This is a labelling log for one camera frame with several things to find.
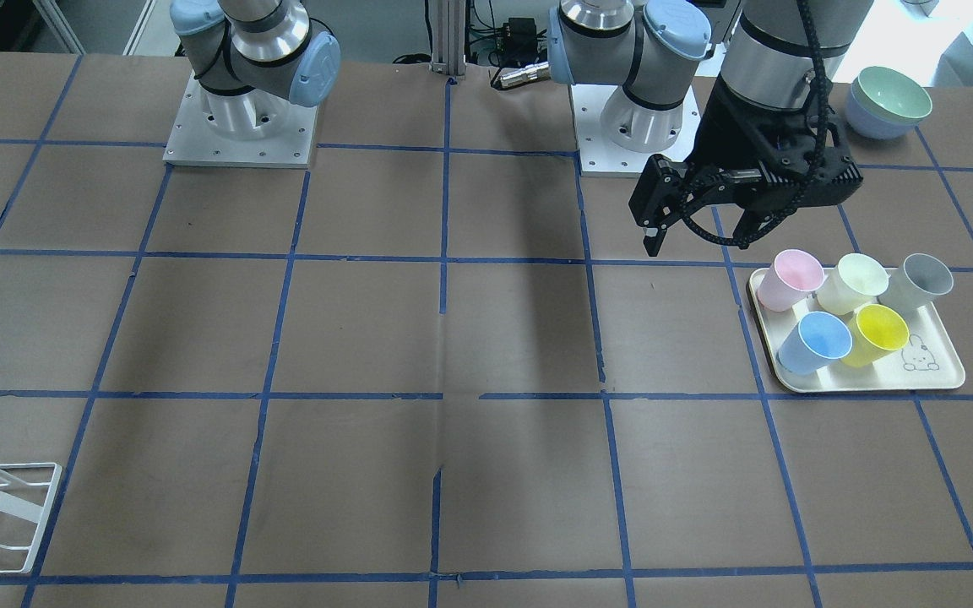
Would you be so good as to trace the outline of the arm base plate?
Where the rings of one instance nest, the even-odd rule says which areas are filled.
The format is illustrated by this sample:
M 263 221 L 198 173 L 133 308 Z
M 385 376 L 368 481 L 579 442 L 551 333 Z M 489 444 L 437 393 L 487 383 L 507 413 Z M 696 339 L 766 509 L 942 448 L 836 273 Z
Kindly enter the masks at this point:
M 190 77 L 163 160 L 196 168 L 302 169 L 312 164 L 318 109 L 259 90 L 221 96 Z
M 602 126 L 600 116 L 614 89 L 614 86 L 597 84 L 576 84 L 570 88 L 583 176 L 636 178 L 652 155 L 651 151 L 632 151 L 619 146 Z M 659 151 L 672 161 L 683 161 L 693 150 L 700 120 L 695 89 L 688 89 L 682 108 L 684 117 L 676 138 L 668 149 Z

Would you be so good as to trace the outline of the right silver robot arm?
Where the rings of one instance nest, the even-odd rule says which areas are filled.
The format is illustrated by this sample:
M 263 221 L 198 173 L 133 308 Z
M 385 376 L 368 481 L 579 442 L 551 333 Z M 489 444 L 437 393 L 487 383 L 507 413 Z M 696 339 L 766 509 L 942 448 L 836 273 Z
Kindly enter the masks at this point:
M 339 77 L 340 43 L 302 1 L 174 1 L 170 19 L 205 91 L 316 107 Z

